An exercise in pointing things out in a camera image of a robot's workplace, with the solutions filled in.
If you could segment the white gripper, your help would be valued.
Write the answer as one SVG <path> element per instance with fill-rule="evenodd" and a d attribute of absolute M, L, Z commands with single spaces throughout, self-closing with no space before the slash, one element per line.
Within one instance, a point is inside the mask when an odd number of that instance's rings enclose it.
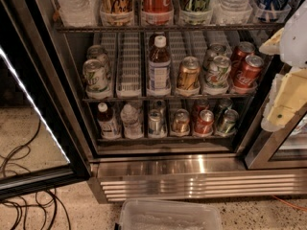
<path fill-rule="evenodd" d="M 279 55 L 292 67 L 285 75 L 277 74 L 272 81 L 261 128 L 276 132 L 284 128 L 295 114 L 307 104 L 307 1 L 273 36 L 259 47 L 265 55 Z"/>

